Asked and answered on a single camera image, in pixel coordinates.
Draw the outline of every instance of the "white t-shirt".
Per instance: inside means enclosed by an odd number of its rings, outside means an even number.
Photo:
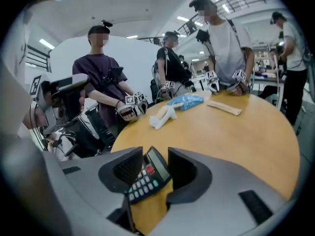
[[[283,36],[291,37],[294,41],[293,53],[287,56],[286,66],[291,71],[303,71],[306,66],[303,62],[303,53],[305,49],[305,43],[302,37],[302,33],[299,33],[294,25],[290,22],[283,24]]]
[[[209,25],[210,51],[203,45],[206,55],[214,55],[216,59],[215,72],[220,84],[229,86],[235,81],[232,75],[236,70],[246,68],[244,53],[241,48],[252,48],[251,38],[243,25],[234,24],[240,43],[228,21],[221,25]]]
[[[25,60],[30,31],[27,23],[31,15],[22,11],[14,21],[0,50],[0,127],[5,134],[30,137],[21,124],[32,98],[26,91]]]

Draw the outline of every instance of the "red button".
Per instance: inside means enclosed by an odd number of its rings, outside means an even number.
[[[149,175],[152,175],[154,173],[154,168],[151,164],[148,164],[146,169]]]

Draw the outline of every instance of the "railing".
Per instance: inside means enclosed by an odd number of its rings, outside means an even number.
[[[226,17],[229,14],[237,11],[241,11],[251,6],[266,4],[271,0],[219,0],[215,4],[218,7],[218,14]],[[180,39],[193,34],[196,30],[208,24],[203,17],[198,14],[194,15],[187,23],[182,25],[177,31],[181,34]]]
[[[26,66],[51,73],[50,56],[28,45]]]

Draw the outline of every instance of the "wooden ruler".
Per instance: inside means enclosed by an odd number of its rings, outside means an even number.
[[[242,112],[242,109],[233,108],[231,106],[228,106],[228,105],[225,105],[223,103],[220,103],[220,102],[217,102],[217,101],[213,101],[213,100],[207,101],[206,105],[210,106],[210,107],[221,109],[221,110],[226,111],[228,113],[231,113],[231,114],[233,114],[235,116],[238,116]]]

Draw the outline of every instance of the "round table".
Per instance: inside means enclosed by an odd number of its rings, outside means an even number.
[[[196,93],[209,98],[208,91]],[[237,163],[289,199],[297,182],[300,155],[295,133],[285,116],[267,101],[252,94],[241,97],[211,95],[211,100],[243,109],[239,116],[200,104],[169,120],[160,130],[149,126],[161,102],[148,109],[139,120],[124,128],[112,151],[154,146],[167,161],[167,148],[175,147]],[[166,195],[170,181],[155,195],[131,206],[136,228],[148,234],[166,215]]]

